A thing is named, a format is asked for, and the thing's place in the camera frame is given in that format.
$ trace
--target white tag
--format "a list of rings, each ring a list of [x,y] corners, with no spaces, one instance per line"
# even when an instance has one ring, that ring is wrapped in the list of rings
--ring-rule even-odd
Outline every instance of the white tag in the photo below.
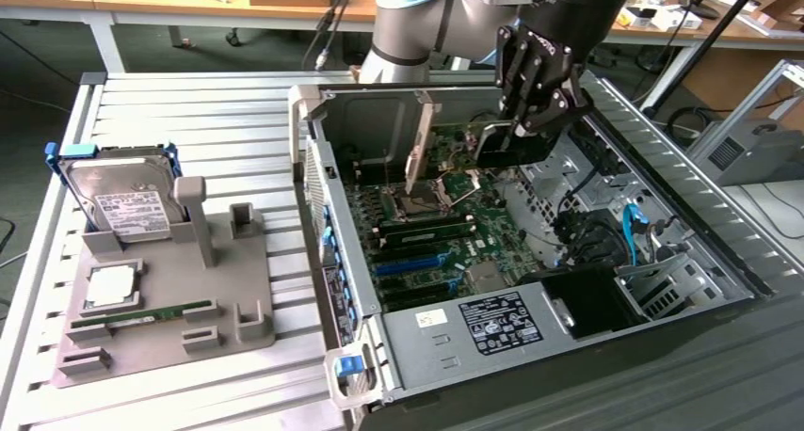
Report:
[[[158,191],[95,196],[101,211],[118,235],[169,230]]]
[[[416,314],[416,322],[420,327],[444,325],[448,322],[448,314],[444,312],[444,309],[422,311]]]
[[[402,238],[402,243],[410,243],[410,241],[420,241],[420,240],[432,240],[434,238],[436,238],[434,233],[422,233],[421,235],[417,235],[417,236],[406,236],[405,238]]]

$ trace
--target table leg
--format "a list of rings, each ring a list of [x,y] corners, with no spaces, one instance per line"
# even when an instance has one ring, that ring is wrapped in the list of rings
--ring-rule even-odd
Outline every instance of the table leg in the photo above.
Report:
[[[702,43],[699,42],[695,45],[691,45],[690,47],[684,47],[682,49],[682,51],[679,52],[679,55],[676,55],[676,58],[672,60],[670,66],[667,67],[667,70],[663,73],[663,76],[660,76],[659,79],[656,80],[656,86],[655,86],[654,90],[651,91],[648,98],[643,102],[643,105],[641,105],[643,109],[646,109],[650,106],[654,106],[654,104],[656,104],[656,101],[659,100],[660,96],[663,95],[663,92],[666,92],[666,89],[670,86],[670,83],[674,81],[674,78],[676,78],[676,75],[679,74],[679,72],[682,71],[684,66],[687,66],[690,60],[692,59],[692,55],[695,54],[695,52],[698,51],[698,49],[700,47],[702,47]]]
[[[85,24],[90,26],[93,35],[95,36],[95,44],[103,64],[109,73],[126,73],[126,63],[121,56],[121,51],[117,48],[115,33],[113,25],[115,21],[111,13],[91,13],[85,15]]]
[[[181,28],[175,25],[167,27],[167,34],[171,36],[171,45],[177,48],[185,47],[185,42],[181,39]]]
[[[469,66],[473,63],[472,59],[464,59],[463,57],[453,58],[453,66],[451,67],[452,71],[468,71]]]

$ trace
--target circuit board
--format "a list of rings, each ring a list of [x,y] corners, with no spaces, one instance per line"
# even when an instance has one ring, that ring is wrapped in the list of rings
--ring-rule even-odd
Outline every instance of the circuit board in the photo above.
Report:
[[[430,127],[434,144],[428,150],[430,164],[438,169],[467,170],[476,168],[472,153],[480,144],[485,129],[499,125],[511,125],[505,120],[489,120],[471,123],[447,123]]]
[[[507,288],[540,269],[491,171],[449,169],[405,186],[348,186],[385,311]]]

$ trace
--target warning label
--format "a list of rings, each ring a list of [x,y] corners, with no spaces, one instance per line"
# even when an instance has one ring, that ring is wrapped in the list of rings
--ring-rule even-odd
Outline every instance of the warning label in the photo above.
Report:
[[[467,302],[460,308],[484,356],[544,339],[517,292]]]
[[[167,231],[169,221],[159,192],[95,196],[98,207],[118,235]]]

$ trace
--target metal frame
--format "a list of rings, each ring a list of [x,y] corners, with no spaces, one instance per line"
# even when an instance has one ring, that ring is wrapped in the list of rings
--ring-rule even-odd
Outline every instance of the metal frame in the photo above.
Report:
[[[779,84],[786,80],[792,81],[800,88],[804,88],[804,61],[780,60],[724,122],[714,130],[706,132],[695,141],[688,150],[688,157],[696,164],[702,163],[718,146],[720,146],[727,137],[730,137],[730,132],[735,125],[751,115],[752,110],[762,104],[766,96],[774,92]],[[802,96],[798,96],[782,103],[774,110],[771,118],[775,120],[783,119],[794,110],[800,100]]]
[[[611,123],[615,125],[624,123],[623,126],[617,126],[624,139],[633,144],[636,150],[650,153],[646,160],[663,173],[670,185],[684,192],[682,196],[690,206],[716,229],[718,234],[756,271],[762,280],[775,290],[788,284],[787,279],[794,283],[800,282],[804,276],[804,264],[795,254],[779,244],[764,226],[707,177],[688,155],[640,113],[617,88],[608,80],[585,82],[583,86]],[[683,169],[678,168],[680,162],[687,165]]]

